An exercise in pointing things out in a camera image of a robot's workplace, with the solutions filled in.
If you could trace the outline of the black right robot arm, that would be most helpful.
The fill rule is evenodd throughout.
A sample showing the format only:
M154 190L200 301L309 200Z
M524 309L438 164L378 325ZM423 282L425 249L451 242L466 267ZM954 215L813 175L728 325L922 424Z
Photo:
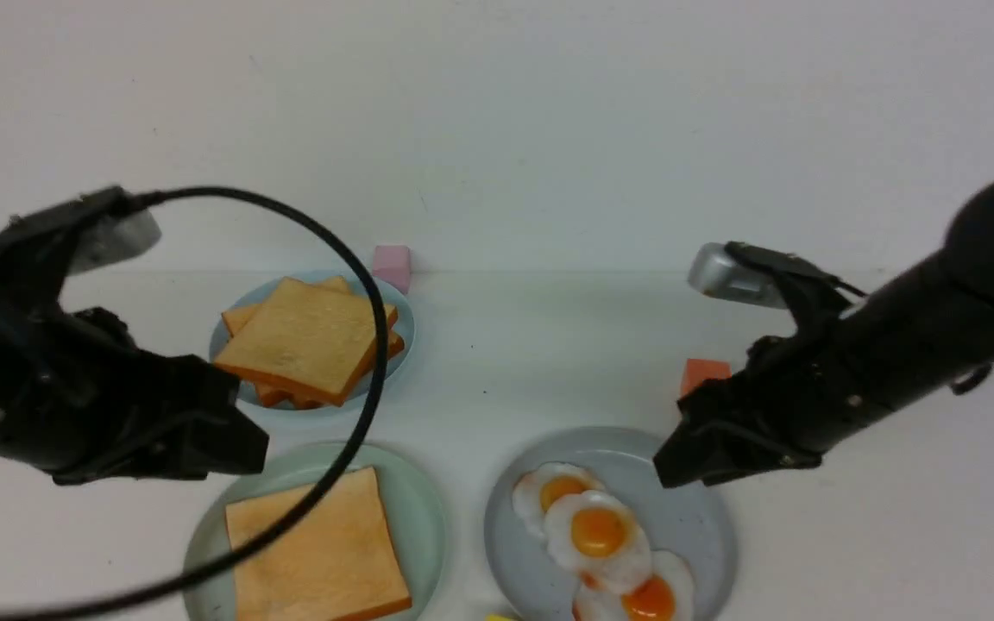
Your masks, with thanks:
M787 310L796 333L761 337L737 373L679 398L679 424L652 460L659 483L817 468L853 434L943 386L970 392L994 367L994 184L963 205L938 251L872 293L744 242L703 245L688 282L707 298Z

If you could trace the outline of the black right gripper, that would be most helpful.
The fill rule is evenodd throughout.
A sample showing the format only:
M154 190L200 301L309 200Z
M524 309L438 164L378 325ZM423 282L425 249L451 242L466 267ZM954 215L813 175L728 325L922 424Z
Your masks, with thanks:
M733 376L677 401L680 420L652 457L665 488L721 485L781 469L813 469L860 432L851 374L814 338L765 336Z

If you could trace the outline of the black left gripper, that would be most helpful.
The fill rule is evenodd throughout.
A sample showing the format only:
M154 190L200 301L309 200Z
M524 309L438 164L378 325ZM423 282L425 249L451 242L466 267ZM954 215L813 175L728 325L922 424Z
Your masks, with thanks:
M0 457L58 485L259 473L269 437L238 388L200 357L139 348L105 308L0 284Z

